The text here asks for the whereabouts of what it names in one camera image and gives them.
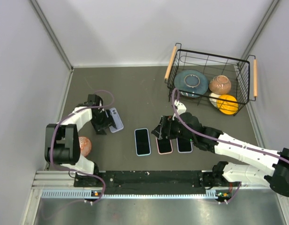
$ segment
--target white wall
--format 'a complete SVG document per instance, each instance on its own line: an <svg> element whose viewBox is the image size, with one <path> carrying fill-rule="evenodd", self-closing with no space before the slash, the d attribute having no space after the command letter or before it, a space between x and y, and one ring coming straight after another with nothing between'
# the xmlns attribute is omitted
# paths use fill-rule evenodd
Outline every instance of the white wall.
<svg viewBox="0 0 289 225"><path fill-rule="evenodd" d="M27 0L0 0L0 225L19 224L68 78Z"/></svg>
<svg viewBox="0 0 289 225"><path fill-rule="evenodd" d="M289 148L289 0L282 0L252 50L259 97L252 103L266 146Z"/></svg>
<svg viewBox="0 0 289 225"><path fill-rule="evenodd" d="M241 57L272 0L38 0L74 66L168 64L172 48Z"/></svg>

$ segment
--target wooden basket handle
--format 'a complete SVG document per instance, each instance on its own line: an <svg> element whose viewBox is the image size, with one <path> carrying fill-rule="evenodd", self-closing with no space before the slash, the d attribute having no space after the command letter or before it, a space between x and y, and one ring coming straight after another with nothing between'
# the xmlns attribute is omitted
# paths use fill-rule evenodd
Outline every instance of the wooden basket handle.
<svg viewBox="0 0 289 225"><path fill-rule="evenodd" d="M177 46L174 46L173 50L172 50L172 53L171 53L171 58L170 58L170 61L169 61L169 64L168 64L168 67L167 67L167 70L166 70L166 73L165 73L165 77L164 77L165 80L168 80L168 78L169 78L169 74L170 74L170 71L171 71L171 67L172 67L173 60L174 60L174 57L176 55L176 52L177 52Z"/></svg>
<svg viewBox="0 0 289 225"><path fill-rule="evenodd" d="M258 96L258 64L257 60L253 60L253 96Z"/></svg>

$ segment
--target cable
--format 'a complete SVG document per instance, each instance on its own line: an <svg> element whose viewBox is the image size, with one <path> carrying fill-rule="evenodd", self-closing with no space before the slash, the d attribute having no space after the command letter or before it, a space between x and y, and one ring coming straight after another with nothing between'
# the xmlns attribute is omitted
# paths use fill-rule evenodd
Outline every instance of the cable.
<svg viewBox="0 0 289 225"><path fill-rule="evenodd" d="M179 116L179 114L178 114L178 112L177 112L177 109L175 108L175 105L174 105L174 101L175 101L174 96L175 96L176 92L177 92L177 101L179 101L180 93L179 93L179 90L178 90L177 88L175 88L175 89L172 91L172 95L171 95L171 105L172 105L173 111L174 111L177 119L181 122L181 124L183 124L183 126L184 126L185 128L187 128L189 131L191 131L192 133L194 133L194 134L196 134L196 135L199 135L199 136L201 136L201 137L208 138L208 139L210 139L210 140L212 140L212 141L222 142L222 143L225 143L225 144L234 145L234 146L236 146L236 147L242 148L242 145L241 145L241 144L237 144L237 143L233 143L233 142L228 142L228 141L225 141L225 140L220 140L220 139L218 139L218 138L215 138L215 137L211 137L211 136L202 134L202 133L200 133L200 132L198 132L198 131L196 131L196 130L193 130L191 127L189 127L189 126L182 120L182 118ZM255 149L255 148L251 148L251 147L247 147L246 149L251 150L251 151L255 151L255 152L258 152L258 153L261 153L261 154L269 155L269 156L271 156L271 157L277 158L277 159L279 159L279 160L281 160L281 161L289 164L289 160L287 160L287 159L285 159L285 158L283 158L283 157L280 157L280 156L276 156L276 155L274 155L274 154L272 154L272 153L269 153L269 152L266 152L266 151L261 151L261 150L258 150L258 149ZM227 201L227 203L229 203L229 202L236 196L236 194L237 194L238 190L240 189L240 187L241 187L241 182L239 183L238 188L236 189L234 195Z"/></svg>
<svg viewBox="0 0 289 225"><path fill-rule="evenodd" d="M227 204L230 203L230 201L232 201L232 200L235 198L235 196L237 195L237 193L238 193L240 187L241 187L241 182L239 182L239 185L238 185L238 187L237 187L235 193L233 194L233 196L232 196L229 200L226 201Z"/></svg>
<svg viewBox="0 0 289 225"><path fill-rule="evenodd" d="M81 112L81 111L83 111L83 110L85 110L85 109L107 108L107 107L111 106L111 105L114 103L114 96L112 95L111 92L109 92L109 91L107 91L107 90L97 90L97 91L94 92L94 94L96 94L96 93L98 93L98 92L108 93L108 94L112 97L111 103L108 104L108 105L103 105L103 106L99 106L99 105L98 105L98 106L88 106L88 107L84 107L84 108L81 108L81 109L79 109L79 110L77 110L77 111L69 114L69 115L66 116L65 118L61 119L61 120L57 123L57 125L56 125L56 127L55 127L55 129L54 129L54 132L53 132L53 135L52 135L52 142L51 142L51 151L50 151L50 163L51 163L51 166L53 167L53 169L55 169L55 170L61 170L61 171L68 171L68 173L70 173L71 171L72 171L72 172L78 172L78 173L83 174L83 175L86 175L86 176L94 177L94 178L100 180L100 181L103 183L103 189L102 189L101 195L99 196L99 198L97 198L97 199L93 202L93 204L98 203L98 202L102 199L102 197L103 197L103 195L104 195L104 192L105 192L105 190L106 190L106 183L105 183L105 181L104 181L102 178L100 178L99 176L96 176L96 175L94 175L94 174L88 174L88 173L81 172L81 171L78 171L78 170L73 170L73 169L64 169L64 170L62 170L62 169L56 168L55 165L54 165L53 154L52 154L52 153L53 153L53 149L54 149L54 142L55 142L55 139L56 139L57 131L58 131L60 125L61 125L65 120L69 119L69 118L72 117L73 115L75 115L75 114L77 114L77 113L79 113L79 112ZM52 214L52 215L49 216L49 217L45 217L44 214L43 214L43 211L42 211L42 217L43 217L44 220L49 220L49 219L53 218L55 215L57 215L60 211L62 211L63 209L65 209L68 205L71 205L71 204L73 204L73 203L78 203L78 202L84 202L84 200L80 200L80 199L79 199L79 200L72 201L72 202L70 202L70 203L62 206L60 209L58 209L54 214Z"/></svg>
<svg viewBox="0 0 289 225"><path fill-rule="evenodd" d="M229 192L230 192L230 193L232 193L232 191L233 191L233 184L232 184L232 183L230 183Z"/></svg>
<svg viewBox="0 0 289 225"><path fill-rule="evenodd" d="M69 175L71 178L74 178L74 179L75 179L75 177L72 177L72 176L70 175L70 170L68 170L68 175Z"/></svg>
<svg viewBox="0 0 289 225"><path fill-rule="evenodd" d="M214 188L214 186L210 186L208 188L205 188L206 190L211 190L212 188Z"/></svg>

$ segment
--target phone case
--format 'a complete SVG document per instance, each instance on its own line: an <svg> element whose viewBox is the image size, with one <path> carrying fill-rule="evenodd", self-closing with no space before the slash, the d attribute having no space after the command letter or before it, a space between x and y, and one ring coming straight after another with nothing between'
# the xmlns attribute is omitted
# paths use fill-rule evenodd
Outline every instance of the phone case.
<svg viewBox="0 0 289 225"><path fill-rule="evenodd" d="M173 148L172 148L172 142L171 142L171 140L169 140L169 141L170 141L170 147L171 147L171 151L170 151L170 152L166 152L166 153L160 153L160 151L159 151L159 145L158 145L158 139L156 138L157 149L158 149L158 153L159 153L160 155L166 155L166 154L170 154L170 153L172 153L172 152L173 152Z"/></svg>
<svg viewBox="0 0 289 225"><path fill-rule="evenodd" d="M136 155L137 155L137 156L149 156L149 155L151 154L151 152L152 152L152 149L150 148L150 141L149 141L149 135L148 135L149 153L148 153L148 154L145 154L145 155L138 155L138 154L137 154L137 143L136 143L135 131L136 131L136 130L143 130L143 129L145 129L145 130L147 131L147 133L148 133L148 129L147 129L147 128L140 128L140 129L135 129L135 130L134 130L135 147L136 147Z"/></svg>
<svg viewBox="0 0 289 225"><path fill-rule="evenodd" d="M113 117L115 125L117 127L117 129L115 129L113 126L110 126L109 129L110 129L111 133L116 133L116 132L122 130L124 128L124 125L123 125L123 123L119 117L119 114L118 114L116 108L111 108L110 114Z"/></svg>
<svg viewBox="0 0 289 225"><path fill-rule="evenodd" d="M192 146L192 144L191 144L191 151L180 151L179 149L178 149L178 153L191 153L193 151L193 146Z"/></svg>

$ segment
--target brown bowl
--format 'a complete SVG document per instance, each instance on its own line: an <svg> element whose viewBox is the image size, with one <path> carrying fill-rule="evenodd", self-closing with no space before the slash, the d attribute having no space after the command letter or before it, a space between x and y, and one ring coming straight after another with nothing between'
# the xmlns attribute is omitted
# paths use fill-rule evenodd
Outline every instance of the brown bowl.
<svg viewBox="0 0 289 225"><path fill-rule="evenodd" d="M217 95L228 94L231 87L230 80L224 75L214 77L209 84L210 90Z"/></svg>

